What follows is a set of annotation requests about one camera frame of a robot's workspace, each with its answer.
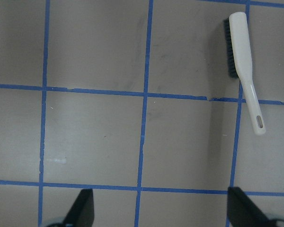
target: gray floor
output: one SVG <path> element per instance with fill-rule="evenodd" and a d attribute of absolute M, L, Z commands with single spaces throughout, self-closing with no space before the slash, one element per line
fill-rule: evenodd
<path fill-rule="evenodd" d="M 88 187 L 95 227 L 224 227 L 232 184 L 284 217 L 284 0 L 241 3 L 0 0 L 0 227 L 65 216 Z M 236 11 L 263 136 L 228 77 Z"/>

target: dark bristles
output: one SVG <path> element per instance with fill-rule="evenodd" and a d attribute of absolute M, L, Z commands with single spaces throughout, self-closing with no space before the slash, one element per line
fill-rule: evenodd
<path fill-rule="evenodd" d="M 235 60 L 233 58 L 232 44 L 231 44 L 231 28 L 229 25 L 229 19 L 224 20 L 224 31 L 225 31 L 225 39 L 227 45 L 228 72 L 230 77 L 239 78 L 236 71 Z"/>

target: blue tape grid line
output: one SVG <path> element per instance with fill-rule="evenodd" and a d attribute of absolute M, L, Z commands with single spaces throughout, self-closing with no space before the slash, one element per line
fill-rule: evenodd
<path fill-rule="evenodd" d="M 147 97 L 148 97 L 148 76 L 149 76 L 150 53 L 151 53 L 152 10 L 153 10 L 153 0 L 149 0 L 146 50 L 145 50 L 145 70 L 144 70 L 144 90 L 143 90 L 143 107 L 142 107 L 142 120 L 141 120 L 140 152 L 139 152 L 138 179 L 137 179 L 137 198 L 136 198 L 135 217 L 134 217 L 135 227 L 138 227 L 139 225 L 140 200 L 141 200 L 141 190 L 142 190 L 143 146 L 145 140 Z"/>
<path fill-rule="evenodd" d="M 97 89 L 85 89 L 85 88 L 73 88 L 66 87 L 38 87 L 38 86 L 26 86 L 26 85 L 12 85 L 12 84 L 0 84 L 0 88 L 5 89 L 18 89 L 18 90 L 33 90 L 33 91 L 55 91 L 55 92 L 71 92 L 71 93 L 85 93 L 85 94 L 100 94 L 100 95 L 115 95 L 115 96 L 139 96 L 144 97 L 144 92 L 135 91 L 113 91 L 113 90 L 97 90 Z M 174 99 L 190 99 L 190 100 L 208 100 L 206 96 L 191 96 L 191 95 L 179 95 L 179 94 L 165 94 L 165 93 L 147 93 L 147 97 L 154 98 L 174 98 Z M 212 98 L 208 100 L 210 102 L 232 102 L 237 103 L 237 98 Z M 266 105 L 284 105 L 284 102 L 277 100 L 262 100 L 259 99 L 260 104 Z"/>
<path fill-rule="evenodd" d="M 42 108 L 41 108 L 41 133 L 40 133 L 41 135 L 40 135 L 40 165 L 39 165 L 39 194 L 38 194 L 38 226 L 41 225 L 41 223 L 42 223 L 42 209 L 43 209 L 43 173 L 44 173 L 44 140 L 45 140 L 48 37 L 49 37 L 49 10 L 50 10 L 50 0 L 46 0 L 45 23 L 44 23 L 43 74 L 42 74 Z"/>
<path fill-rule="evenodd" d="M 262 2 L 262 1 L 250 1 L 250 0 L 200 0 L 200 1 L 222 2 L 222 3 L 232 3 L 232 4 L 246 4 L 247 2 L 249 2 L 249 5 L 253 6 L 284 8 L 284 4 L 282 3 L 272 3 L 272 2 Z"/>
<path fill-rule="evenodd" d="M 22 181 L 3 181 L 0 185 L 17 185 L 17 186 L 33 186 L 38 187 L 39 182 L 22 182 Z M 118 185 L 98 185 L 98 184 L 75 184 L 75 183 L 43 183 L 43 187 L 58 188 L 80 188 L 80 189 L 100 189 L 100 190 L 119 190 L 119 191 L 137 191 L 138 187 L 134 186 L 118 186 Z M 154 188 L 141 187 L 142 192 L 171 192 L 171 193 L 195 193 L 195 194 L 219 194 L 227 195 L 224 190 L 204 190 L 204 189 L 181 189 L 181 188 Z M 250 196 L 279 196 L 284 197 L 284 192 L 245 192 Z"/>
<path fill-rule="evenodd" d="M 245 5 L 245 13 L 247 17 L 247 22 L 249 22 L 249 10 L 250 10 L 250 0 L 247 0 Z M 238 108 L 237 108 L 237 119 L 236 119 L 236 129 L 235 138 L 233 143 L 232 161 L 231 161 L 231 177 L 229 186 L 233 187 L 235 183 L 236 175 L 236 163 L 237 163 L 237 153 L 238 153 L 238 143 L 239 143 L 239 133 L 240 133 L 240 121 L 241 121 L 241 110 L 242 110 L 242 100 L 243 100 L 243 87 L 240 82 L 239 84 L 239 95 L 238 95 Z M 230 221 L 226 216 L 225 227 L 230 226 Z"/>

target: white plastic handle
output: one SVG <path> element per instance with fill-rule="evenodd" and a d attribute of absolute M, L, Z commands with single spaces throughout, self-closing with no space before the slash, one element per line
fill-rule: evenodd
<path fill-rule="evenodd" d="M 253 130 L 256 135 L 263 135 L 266 132 L 266 127 L 263 121 L 254 84 L 252 82 L 242 82 L 242 86 Z"/>

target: tiled floor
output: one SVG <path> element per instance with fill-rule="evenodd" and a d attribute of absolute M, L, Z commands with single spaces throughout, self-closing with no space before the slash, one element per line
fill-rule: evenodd
<path fill-rule="evenodd" d="M 245 11 L 267 132 L 228 77 Z M 228 226 L 227 187 L 284 218 L 284 0 L 0 0 L 0 226 Z"/>

